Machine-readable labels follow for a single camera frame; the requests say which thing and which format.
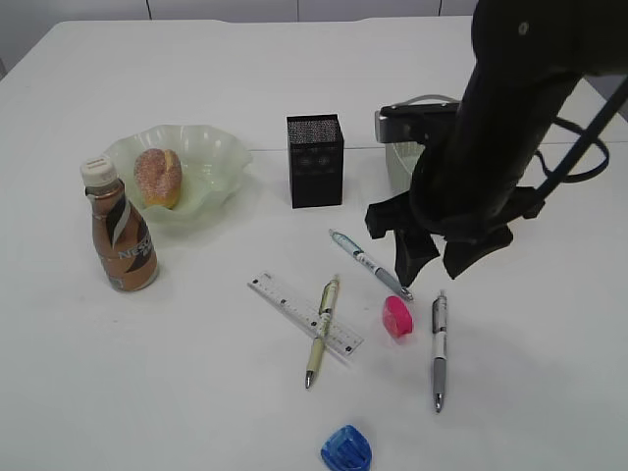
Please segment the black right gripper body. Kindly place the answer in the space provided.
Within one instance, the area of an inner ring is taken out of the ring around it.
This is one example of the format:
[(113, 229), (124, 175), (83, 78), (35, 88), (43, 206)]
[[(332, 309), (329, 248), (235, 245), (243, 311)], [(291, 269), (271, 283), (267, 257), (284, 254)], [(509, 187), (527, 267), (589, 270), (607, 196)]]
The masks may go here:
[(545, 204), (531, 186), (490, 192), (483, 185), (415, 185), (370, 205), (365, 222), (372, 238), (381, 238), (388, 231), (423, 230), (448, 241), (475, 244), (517, 218), (536, 218)]

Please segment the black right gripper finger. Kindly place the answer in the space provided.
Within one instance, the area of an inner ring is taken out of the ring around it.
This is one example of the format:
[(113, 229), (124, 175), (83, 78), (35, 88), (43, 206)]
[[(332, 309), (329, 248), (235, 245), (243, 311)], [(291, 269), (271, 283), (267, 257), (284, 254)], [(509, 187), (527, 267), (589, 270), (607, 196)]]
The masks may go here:
[(397, 229), (394, 238), (395, 273), (400, 284), (409, 288), (423, 267), (440, 253), (431, 235), (422, 228)]
[(484, 239), (477, 243), (448, 242), (445, 245), (443, 262), (445, 270), (452, 280), (459, 277), (465, 270), (483, 257), (508, 247), (512, 237)]

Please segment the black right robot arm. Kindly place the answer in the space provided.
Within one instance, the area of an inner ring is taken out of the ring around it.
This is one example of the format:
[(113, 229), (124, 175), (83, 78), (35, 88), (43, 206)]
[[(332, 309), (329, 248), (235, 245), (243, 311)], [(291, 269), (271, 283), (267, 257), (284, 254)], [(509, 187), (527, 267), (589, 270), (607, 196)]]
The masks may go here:
[(563, 183), (594, 178), (575, 165), (627, 98), (620, 85), (556, 168), (538, 187), (520, 181), (560, 110), (586, 76), (627, 73), (627, 5), (623, 1), (481, 1), (471, 26), (476, 64), (461, 100), (395, 104), (375, 116), (385, 144), (423, 148), (410, 187), (372, 204), (372, 238), (395, 237), (395, 272), (410, 286), (441, 258), (457, 277), (509, 246), (510, 223), (533, 219)]

